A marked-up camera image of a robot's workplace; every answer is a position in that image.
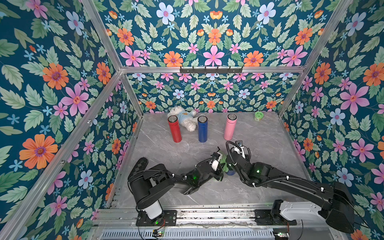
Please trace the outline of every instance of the white teddy bear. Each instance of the white teddy bear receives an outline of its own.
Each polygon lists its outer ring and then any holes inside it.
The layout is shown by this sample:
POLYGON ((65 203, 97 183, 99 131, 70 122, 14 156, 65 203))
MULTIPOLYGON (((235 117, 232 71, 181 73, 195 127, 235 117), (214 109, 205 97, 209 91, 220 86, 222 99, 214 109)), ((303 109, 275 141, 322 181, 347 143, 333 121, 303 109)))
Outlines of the white teddy bear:
POLYGON ((197 118, 194 118, 196 114, 196 110, 187 112, 182 106, 176 106, 171 108, 167 116, 177 116, 179 124, 184 126, 188 131, 193 132, 197 126, 197 118))

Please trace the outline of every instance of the marble floor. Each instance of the marble floor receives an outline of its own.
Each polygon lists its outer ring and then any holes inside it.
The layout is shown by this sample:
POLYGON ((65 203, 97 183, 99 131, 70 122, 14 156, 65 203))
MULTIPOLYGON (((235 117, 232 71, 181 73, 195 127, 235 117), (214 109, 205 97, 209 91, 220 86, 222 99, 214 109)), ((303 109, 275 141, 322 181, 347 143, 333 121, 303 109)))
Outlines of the marble floor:
MULTIPOLYGON (((217 147, 226 152, 223 132, 225 113, 198 114, 208 117, 208 141, 198 141, 197 130, 188 132, 180 126, 183 140, 175 143, 170 134, 166 114, 145 114, 132 158, 128 163, 125 183, 114 198, 115 208, 135 208, 133 195, 127 186, 127 177, 141 157, 149 160, 147 169, 163 163, 171 172, 181 174, 192 170, 195 165, 210 157, 217 147)), ((277 114, 265 112, 260 122, 253 119, 254 113, 237 113, 238 121, 232 141, 243 140, 252 153, 251 162, 264 162, 280 170, 302 178, 308 178, 303 163, 294 151, 291 140, 284 133, 277 114)), ((242 184, 238 175, 224 174, 222 182, 211 179, 191 195, 182 195, 172 190, 160 198, 163 206, 180 205, 222 205, 222 204, 265 204, 275 199, 303 201, 303 199, 277 189, 257 189, 242 184)))

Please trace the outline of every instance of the metal grille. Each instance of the metal grille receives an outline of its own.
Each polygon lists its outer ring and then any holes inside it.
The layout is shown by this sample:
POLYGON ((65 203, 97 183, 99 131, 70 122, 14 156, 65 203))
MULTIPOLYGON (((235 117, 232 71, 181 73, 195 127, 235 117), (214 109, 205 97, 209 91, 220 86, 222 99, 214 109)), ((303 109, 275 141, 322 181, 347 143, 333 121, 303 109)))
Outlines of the metal grille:
MULTIPOLYGON (((144 239, 152 237, 152 229, 140 230, 144 239)), ((252 230, 248 228, 223 228, 223 229, 179 229, 169 228, 161 239, 275 239, 272 229, 252 230)), ((104 230, 101 239, 141 239, 137 229, 109 229, 104 230)))

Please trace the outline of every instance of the small green object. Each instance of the small green object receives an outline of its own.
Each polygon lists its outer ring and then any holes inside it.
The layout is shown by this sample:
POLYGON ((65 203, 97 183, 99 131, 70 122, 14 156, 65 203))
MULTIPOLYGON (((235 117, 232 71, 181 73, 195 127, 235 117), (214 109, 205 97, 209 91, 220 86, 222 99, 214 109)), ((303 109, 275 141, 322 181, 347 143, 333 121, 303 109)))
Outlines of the small green object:
POLYGON ((262 112, 255 112, 255 121, 260 121, 261 119, 263 119, 264 117, 264 113, 262 112))

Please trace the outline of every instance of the blue water bottle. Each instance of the blue water bottle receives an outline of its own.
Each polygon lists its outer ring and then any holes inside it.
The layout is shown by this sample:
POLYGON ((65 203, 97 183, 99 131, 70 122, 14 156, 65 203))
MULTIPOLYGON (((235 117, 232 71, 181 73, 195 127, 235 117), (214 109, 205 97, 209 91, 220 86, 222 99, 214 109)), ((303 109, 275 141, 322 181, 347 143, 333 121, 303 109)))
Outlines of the blue water bottle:
POLYGON ((199 126, 199 141, 206 142, 208 137, 208 119, 206 116, 200 116, 197 118, 199 126))

